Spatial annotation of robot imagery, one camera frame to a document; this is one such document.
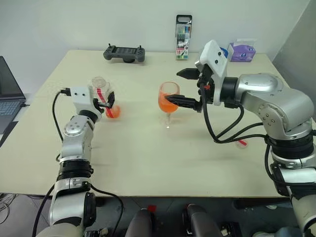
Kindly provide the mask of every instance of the orange liquid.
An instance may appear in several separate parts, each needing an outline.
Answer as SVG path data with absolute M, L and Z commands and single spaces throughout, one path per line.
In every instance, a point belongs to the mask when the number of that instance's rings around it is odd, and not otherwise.
M 166 95 L 170 95 L 170 94 L 161 93 L 161 92 L 159 93 L 158 104 L 159 104 L 160 109 L 166 113 L 175 112 L 177 110 L 178 106 L 169 102 L 165 98 Z
M 105 115 L 108 117 L 108 118 L 111 118 L 111 119 L 116 119 L 120 116 L 120 106 L 118 105 L 114 105 L 111 109 L 111 113 L 113 115 L 113 117 L 111 117 L 108 113 L 108 111 L 105 112 Z

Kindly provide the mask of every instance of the beige tabletop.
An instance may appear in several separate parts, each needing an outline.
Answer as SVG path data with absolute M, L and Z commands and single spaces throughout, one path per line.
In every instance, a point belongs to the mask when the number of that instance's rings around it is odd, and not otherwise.
M 51 113 L 56 92 L 63 87 L 86 86 L 101 76 L 114 88 L 121 106 L 117 120 L 102 118 L 92 141 L 91 165 L 94 186 L 120 196 L 275 197 L 273 182 L 264 169 L 265 143 L 248 139 L 248 147 L 236 143 L 215 144 L 202 114 L 179 108 L 171 115 L 158 107 L 158 88 L 175 81 L 180 92 L 198 99 L 196 81 L 176 76 L 194 67 L 196 54 L 176 61 L 174 53 L 146 53 L 144 64 L 106 61 L 102 51 L 71 50 L 35 96 L 4 145 L 0 148 L 0 193 L 45 194 L 55 182 L 59 164 L 59 140 Z M 251 63 L 229 63 L 228 76 L 272 73 L 281 77 L 265 54 Z M 209 105 L 216 133 L 233 122 L 236 109 Z M 70 97 L 56 103 L 58 122 L 63 127 L 75 109 Z M 231 133 L 259 122 L 250 112 Z M 262 127 L 251 133 L 265 134 Z

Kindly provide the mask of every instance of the tissue box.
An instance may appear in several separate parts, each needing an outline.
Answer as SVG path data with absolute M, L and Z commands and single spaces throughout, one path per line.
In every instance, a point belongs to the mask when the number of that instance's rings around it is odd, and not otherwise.
M 231 62 L 251 62 L 256 50 L 253 46 L 230 43 L 228 46 L 228 59 Z

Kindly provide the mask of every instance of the laptop screen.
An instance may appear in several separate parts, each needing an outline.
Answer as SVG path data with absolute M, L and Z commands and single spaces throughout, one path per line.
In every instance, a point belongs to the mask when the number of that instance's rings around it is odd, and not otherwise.
M 0 99 L 25 98 L 4 58 L 0 56 Z

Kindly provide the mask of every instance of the game controller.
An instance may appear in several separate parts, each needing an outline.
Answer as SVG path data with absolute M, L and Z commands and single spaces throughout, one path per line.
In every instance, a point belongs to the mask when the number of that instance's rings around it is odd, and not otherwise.
M 143 62 L 145 60 L 145 49 L 141 45 L 138 48 L 125 48 L 109 44 L 103 56 L 106 60 L 122 58 L 125 63 L 132 63 L 135 59 L 138 62 Z

